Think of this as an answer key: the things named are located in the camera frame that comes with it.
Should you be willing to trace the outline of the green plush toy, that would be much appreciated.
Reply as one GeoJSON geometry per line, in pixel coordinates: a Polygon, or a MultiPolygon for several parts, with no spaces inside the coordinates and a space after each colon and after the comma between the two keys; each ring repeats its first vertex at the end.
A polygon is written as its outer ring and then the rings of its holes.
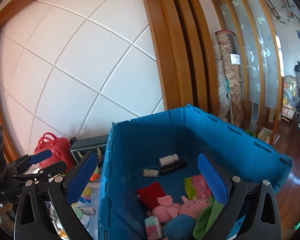
{"type": "Polygon", "coordinates": [[[209,201],[210,205],[197,218],[193,231],[194,239],[202,239],[206,235],[224,208],[223,204],[217,202],[213,197],[210,197],[209,201]]]}

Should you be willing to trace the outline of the pink pig blue plush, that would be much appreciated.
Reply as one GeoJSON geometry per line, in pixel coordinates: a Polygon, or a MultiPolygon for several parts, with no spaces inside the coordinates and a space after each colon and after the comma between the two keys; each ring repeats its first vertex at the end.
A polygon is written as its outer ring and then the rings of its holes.
{"type": "Polygon", "coordinates": [[[208,199],[189,200],[182,196],[183,204],[174,203],[170,195],[157,199],[159,206],[149,216],[158,218],[162,239],[191,239],[199,214],[210,205],[208,199]]]}

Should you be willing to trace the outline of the alcohol wipes pack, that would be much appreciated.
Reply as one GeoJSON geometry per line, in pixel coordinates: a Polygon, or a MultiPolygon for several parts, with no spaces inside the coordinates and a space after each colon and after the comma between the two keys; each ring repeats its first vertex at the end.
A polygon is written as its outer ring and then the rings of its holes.
{"type": "Polygon", "coordinates": [[[144,169],[142,172],[144,177],[155,178],[159,175],[158,170],[144,169]]]}

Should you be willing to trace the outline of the Kotex pad pack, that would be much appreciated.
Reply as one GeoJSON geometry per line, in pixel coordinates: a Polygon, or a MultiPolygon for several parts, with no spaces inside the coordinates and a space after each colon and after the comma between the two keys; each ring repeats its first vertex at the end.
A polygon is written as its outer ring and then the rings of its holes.
{"type": "Polygon", "coordinates": [[[162,239],[162,228],[157,217],[147,217],[145,219],[145,229],[148,240],[162,239]]]}

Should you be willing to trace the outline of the red bear suitcase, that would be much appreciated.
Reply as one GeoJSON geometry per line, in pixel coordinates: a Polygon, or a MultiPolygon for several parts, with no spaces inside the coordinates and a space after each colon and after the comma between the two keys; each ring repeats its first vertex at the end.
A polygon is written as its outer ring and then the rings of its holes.
{"type": "Polygon", "coordinates": [[[37,147],[34,150],[34,154],[40,153],[44,150],[50,150],[52,152],[51,157],[41,161],[39,166],[46,168],[60,160],[66,163],[65,173],[70,170],[76,162],[70,152],[70,142],[65,137],[57,137],[53,133],[46,132],[38,140],[37,147]]]}

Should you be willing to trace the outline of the black gift box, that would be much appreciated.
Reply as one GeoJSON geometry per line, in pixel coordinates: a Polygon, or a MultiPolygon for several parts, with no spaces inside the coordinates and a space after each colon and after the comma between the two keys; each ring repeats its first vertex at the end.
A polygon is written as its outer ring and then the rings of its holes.
{"type": "Polygon", "coordinates": [[[102,161],[106,152],[108,142],[108,135],[102,135],[98,137],[91,137],[85,139],[77,139],[73,137],[70,139],[70,153],[76,163],[89,152],[93,152],[98,156],[99,161],[102,161]]]}

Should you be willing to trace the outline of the white pill bottle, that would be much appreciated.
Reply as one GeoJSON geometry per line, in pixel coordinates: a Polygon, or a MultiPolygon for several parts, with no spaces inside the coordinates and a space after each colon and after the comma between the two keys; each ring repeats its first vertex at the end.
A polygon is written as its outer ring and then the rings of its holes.
{"type": "Polygon", "coordinates": [[[171,155],[167,155],[165,157],[162,157],[159,159],[159,164],[161,167],[170,165],[172,163],[175,163],[176,161],[179,160],[179,156],[177,154],[171,154],[171,155]]]}

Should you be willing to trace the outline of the blue plastic crate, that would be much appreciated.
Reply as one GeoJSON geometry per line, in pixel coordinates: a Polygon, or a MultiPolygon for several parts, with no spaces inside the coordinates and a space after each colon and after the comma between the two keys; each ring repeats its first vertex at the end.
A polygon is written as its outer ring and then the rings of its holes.
{"type": "Polygon", "coordinates": [[[114,123],[103,163],[98,238],[145,239],[147,211],[137,190],[158,182],[179,202],[185,194],[184,179],[200,173],[201,153],[244,181],[270,181],[274,192],[280,191],[293,167],[289,156],[192,105],[114,123]],[[171,154],[188,166],[155,178],[142,175],[144,169],[160,171],[159,159],[171,154]]]}

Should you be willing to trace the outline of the red cloth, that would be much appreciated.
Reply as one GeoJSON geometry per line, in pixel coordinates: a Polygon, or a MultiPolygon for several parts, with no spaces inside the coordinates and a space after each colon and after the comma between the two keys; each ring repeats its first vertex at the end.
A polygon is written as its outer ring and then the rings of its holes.
{"type": "Polygon", "coordinates": [[[166,196],[165,191],[158,182],[154,182],[147,187],[138,189],[136,193],[139,201],[147,207],[149,211],[152,211],[159,206],[157,201],[158,198],[166,196]]]}

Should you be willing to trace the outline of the rolled patterned carpet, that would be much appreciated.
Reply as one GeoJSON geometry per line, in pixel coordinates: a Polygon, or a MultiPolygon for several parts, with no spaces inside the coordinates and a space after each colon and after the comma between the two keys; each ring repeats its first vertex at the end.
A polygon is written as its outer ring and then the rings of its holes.
{"type": "Polygon", "coordinates": [[[243,116],[241,59],[236,34],[219,30],[211,38],[218,81],[218,117],[237,127],[243,116]]]}

